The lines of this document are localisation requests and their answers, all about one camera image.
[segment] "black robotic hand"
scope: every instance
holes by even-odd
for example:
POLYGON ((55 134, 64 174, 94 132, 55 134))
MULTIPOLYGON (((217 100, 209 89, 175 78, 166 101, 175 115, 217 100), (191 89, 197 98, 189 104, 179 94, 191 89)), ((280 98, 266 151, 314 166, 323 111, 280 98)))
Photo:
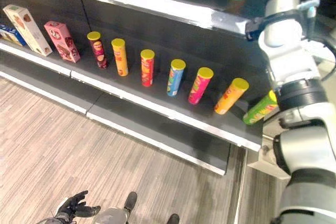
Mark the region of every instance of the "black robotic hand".
POLYGON ((88 207, 85 201, 81 202, 85 199, 86 194, 88 194, 87 190, 68 198, 58 209, 56 216, 49 219, 46 224, 69 224, 74 217, 88 218, 95 216, 100 211, 100 206, 88 207))

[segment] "wooden floor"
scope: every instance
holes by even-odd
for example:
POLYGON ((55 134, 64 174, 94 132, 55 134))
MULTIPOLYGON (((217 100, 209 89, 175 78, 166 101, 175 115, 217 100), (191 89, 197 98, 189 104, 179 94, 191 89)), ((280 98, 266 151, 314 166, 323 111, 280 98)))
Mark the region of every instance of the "wooden floor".
MULTIPOLYGON (((227 175, 114 131, 82 114, 1 79, 1 223, 36 223, 67 196, 89 190, 89 205, 138 202, 130 224, 233 223, 241 149, 232 148, 227 175)), ((282 183, 247 168, 241 224, 269 223, 282 183)), ((92 219, 77 219, 91 223, 92 219)))

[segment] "shelving unit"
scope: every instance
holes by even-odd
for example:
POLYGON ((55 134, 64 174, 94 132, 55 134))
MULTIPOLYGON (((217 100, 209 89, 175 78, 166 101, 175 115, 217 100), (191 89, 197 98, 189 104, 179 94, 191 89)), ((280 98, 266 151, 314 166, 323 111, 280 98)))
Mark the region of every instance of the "shelving unit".
MULTIPOLYGON (((242 117, 269 86, 266 81, 260 84, 265 80, 260 49, 244 40, 246 9, 230 8, 229 0, 6 0, 7 4, 28 7, 50 45, 43 24, 66 23, 81 59, 64 61, 53 45, 54 52, 43 57, 0 40, 6 55, 4 78, 220 175, 226 172, 231 144, 260 149, 262 122, 247 126, 242 117), (110 64, 106 70, 98 69, 86 40, 91 30, 102 34, 110 64), (118 76, 112 57, 110 41, 116 37, 127 42, 127 77, 118 76), (149 88, 140 80, 139 53, 144 48, 157 54, 149 88), (174 58, 184 59, 187 70, 172 98, 166 95, 166 85, 174 58), (194 106, 187 97, 203 66, 212 68, 215 76, 194 106), (254 88, 227 114, 218 115, 214 105, 235 77, 248 78, 254 88)), ((8 24, 3 16, 1 22, 8 24)))
POLYGON ((6 52, 0 76, 219 175, 226 172, 230 144, 217 137, 6 52))

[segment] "pringles can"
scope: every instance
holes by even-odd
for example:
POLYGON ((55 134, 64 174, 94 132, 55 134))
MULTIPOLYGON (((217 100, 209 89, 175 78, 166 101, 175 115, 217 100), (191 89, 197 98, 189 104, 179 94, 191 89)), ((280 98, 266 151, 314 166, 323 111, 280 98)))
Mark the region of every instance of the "pringles can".
POLYGON ((115 64, 117 65, 118 75, 128 75, 125 41, 117 38, 111 41, 111 45, 113 48, 114 58, 116 60, 115 64))
POLYGON ((215 106, 215 112, 224 115, 249 88, 242 78, 235 78, 215 106))
POLYGON ((243 121, 247 125, 252 125, 274 110, 277 106, 277 97, 273 90, 271 90, 244 115, 243 121))
POLYGON ((145 87, 153 84, 154 72, 154 51, 150 49, 142 50, 141 56, 141 82, 145 87))
POLYGON ((183 60, 172 60, 168 78, 167 95, 174 97, 177 94, 185 67, 186 64, 183 60))
POLYGON ((203 67, 198 70, 196 79, 188 97, 189 103, 193 105, 198 104, 212 76, 214 76, 214 72, 210 68, 203 67))
POLYGON ((101 43, 100 37, 100 33, 97 31, 92 31, 87 35, 94 56, 96 57, 98 67, 101 69, 105 69, 107 68, 107 59, 104 54, 103 44, 101 43))

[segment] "yellow lid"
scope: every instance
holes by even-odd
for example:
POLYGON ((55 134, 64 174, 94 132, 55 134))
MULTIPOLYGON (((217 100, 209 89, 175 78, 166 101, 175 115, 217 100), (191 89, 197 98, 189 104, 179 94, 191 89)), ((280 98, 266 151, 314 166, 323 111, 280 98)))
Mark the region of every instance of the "yellow lid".
POLYGON ((274 94, 273 90, 271 90, 271 91, 268 92, 268 97, 269 97, 272 101, 274 101, 274 102, 278 102, 278 101, 277 101, 277 97, 276 97, 276 95, 274 94))
POLYGON ((242 90, 247 90, 250 85, 248 84, 248 82, 246 80, 244 80, 243 78, 235 78, 232 81, 232 84, 238 88, 238 89, 242 89, 242 90))
POLYGON ((204 79, 211 79, 214 76, 214 72, 210 68, 203 67, 198 70, 197 75, 204 79))
POLYGON ((175 60, 172 60, 171 66, 175 68, 176 70, 182 70, 182 69, 185 69, 186 64, 183 60, 175 59, 175 60))
POLYGON ((145 58, 146 60, 150 60, 154 58, 155 53, 151 49, 145 49, 141 51, 140 55, 142 58, 145 58))
POLYGON ((87 37, 89 40, 97 40, 100 39, 100 33, 97 31, 92 31, 88 33, 87 37))
POLYGON ((123 47, 125 46, 125 41, 123 39, 117 38, 111 41, 111 45, 114 47, 123 47))

